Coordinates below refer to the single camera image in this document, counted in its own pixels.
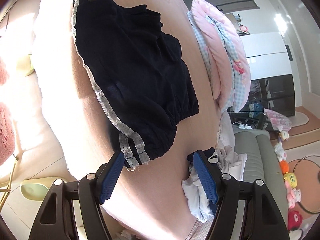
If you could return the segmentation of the white and navy clothes pile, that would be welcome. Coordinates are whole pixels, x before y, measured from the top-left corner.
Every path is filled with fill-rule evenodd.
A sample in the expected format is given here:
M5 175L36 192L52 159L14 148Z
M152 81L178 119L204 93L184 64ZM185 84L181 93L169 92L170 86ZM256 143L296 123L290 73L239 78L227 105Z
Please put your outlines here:
M238 181L244 178L247 154L238 154L231 146L211 147L187 156L189 177L182 181L182 189L191 214L201 223L214 217L219 201L220 177L229 174Z

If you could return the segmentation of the grey green padded headboard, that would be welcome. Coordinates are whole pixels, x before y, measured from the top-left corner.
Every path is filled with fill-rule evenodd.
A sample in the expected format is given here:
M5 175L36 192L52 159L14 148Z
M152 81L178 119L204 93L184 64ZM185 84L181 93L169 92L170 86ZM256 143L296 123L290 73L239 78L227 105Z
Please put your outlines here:
M253 197L240 204L244 239L289 239L286 189L278 159L263 130L235 132L235 152L245 153L244 181L253 183Z

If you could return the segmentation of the pink checkered folded duvet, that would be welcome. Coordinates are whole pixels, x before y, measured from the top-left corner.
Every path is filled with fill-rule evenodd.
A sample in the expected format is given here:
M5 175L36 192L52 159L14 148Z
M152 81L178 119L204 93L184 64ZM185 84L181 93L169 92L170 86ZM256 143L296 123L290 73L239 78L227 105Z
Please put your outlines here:
M187 18L194 31L210 81L213 99L223 113L245 106L251 71L244 45L232 22L205 0L193 0Z

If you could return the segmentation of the white wardrobe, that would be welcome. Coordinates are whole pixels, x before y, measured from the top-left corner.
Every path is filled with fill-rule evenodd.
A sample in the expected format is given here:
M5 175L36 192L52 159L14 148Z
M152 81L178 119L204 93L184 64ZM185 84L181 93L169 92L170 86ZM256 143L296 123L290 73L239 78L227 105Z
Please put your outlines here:
M292 74L287 49L278 32L249 34L240 38L252 80Z

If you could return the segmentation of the navy shorts with white stripes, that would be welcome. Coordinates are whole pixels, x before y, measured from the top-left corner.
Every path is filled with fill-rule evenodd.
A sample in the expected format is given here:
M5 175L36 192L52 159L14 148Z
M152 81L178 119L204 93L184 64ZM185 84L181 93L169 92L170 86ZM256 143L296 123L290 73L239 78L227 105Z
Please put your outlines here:
M74 0L76 51L128 168L167 153L179 122L199 112L181 45L162 25L144 4Z

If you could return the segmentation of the pink blanket on floor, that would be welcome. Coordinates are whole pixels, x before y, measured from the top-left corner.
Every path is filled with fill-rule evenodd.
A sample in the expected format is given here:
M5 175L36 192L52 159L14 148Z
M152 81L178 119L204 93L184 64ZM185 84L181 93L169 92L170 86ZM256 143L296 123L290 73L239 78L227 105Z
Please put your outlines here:
M8 72L1 62L1 165L14 153L15 134L8 107L4 103L4 85L8 80Z

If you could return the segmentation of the row of plush toys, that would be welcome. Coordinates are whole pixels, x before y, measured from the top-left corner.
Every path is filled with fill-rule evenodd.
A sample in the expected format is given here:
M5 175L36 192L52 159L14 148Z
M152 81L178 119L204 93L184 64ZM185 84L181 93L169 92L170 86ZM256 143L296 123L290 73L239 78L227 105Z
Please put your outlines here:
M285 184L286 200L289 210L288 230L291 231L299 228L305 218L298 210L294 209L296 204L301 202L302 193L297 189L298 181L296 175L293 172L290 172L289 163L286 161L287 152L283 148L283 142L289 139L289 137L288 131L278 132L278 140L273 148L278 159L280 171Z

